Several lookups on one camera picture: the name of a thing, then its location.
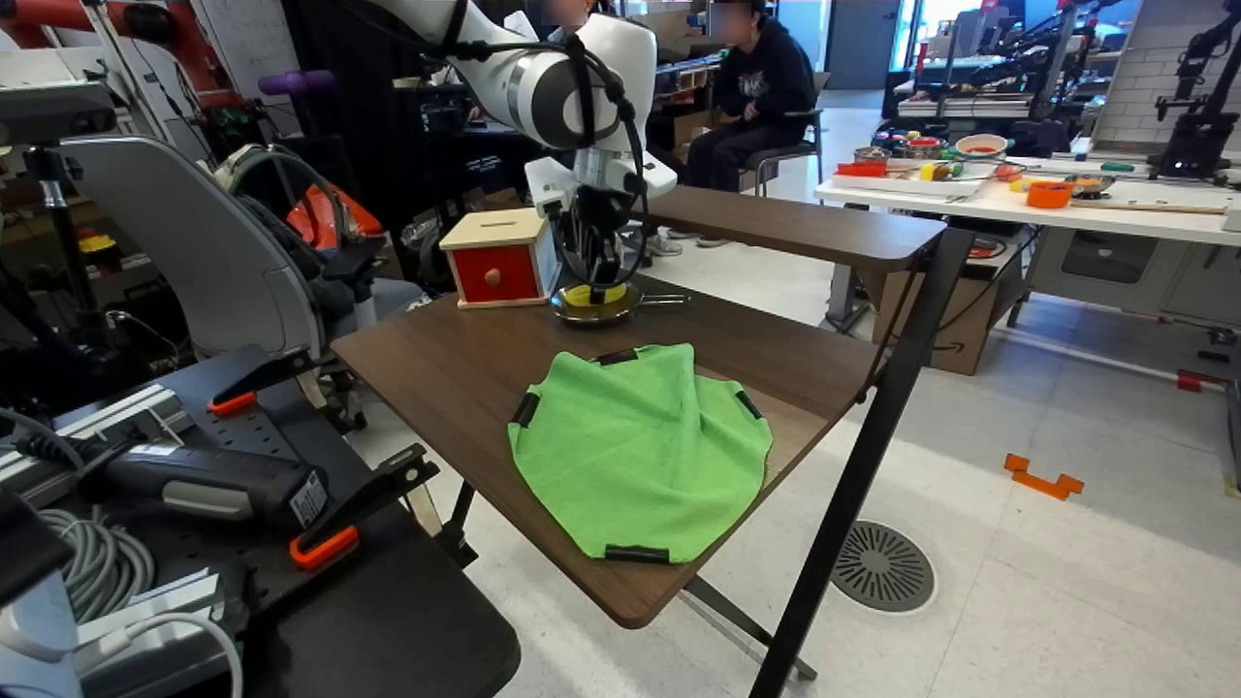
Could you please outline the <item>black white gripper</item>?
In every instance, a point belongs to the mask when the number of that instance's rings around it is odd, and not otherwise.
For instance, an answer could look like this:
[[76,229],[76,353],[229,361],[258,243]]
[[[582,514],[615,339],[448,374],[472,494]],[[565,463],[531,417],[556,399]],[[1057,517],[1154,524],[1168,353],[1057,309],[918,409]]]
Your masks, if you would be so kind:
[[650,197],[677,184],[654,156],[642,166],[619,163],[615,189],[589,188],[556,156],[531,158],[525,176],[560,260],[551,295],[579,284],[633,284],[654,237]]

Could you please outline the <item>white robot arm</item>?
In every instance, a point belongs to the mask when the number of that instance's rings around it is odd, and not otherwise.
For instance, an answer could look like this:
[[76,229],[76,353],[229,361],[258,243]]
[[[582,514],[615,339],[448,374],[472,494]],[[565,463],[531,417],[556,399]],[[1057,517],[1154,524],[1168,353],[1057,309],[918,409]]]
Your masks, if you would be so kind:
[[637,304],[637,268],[654,232],[650,201],[677,176],[648,148],[654,35],[589,17],[561,42],[540,42],[490,19],[476,0],[367,0],[442,57],[485,115],[542,148],[525,166],[545,220],[561,320],[619,320]]

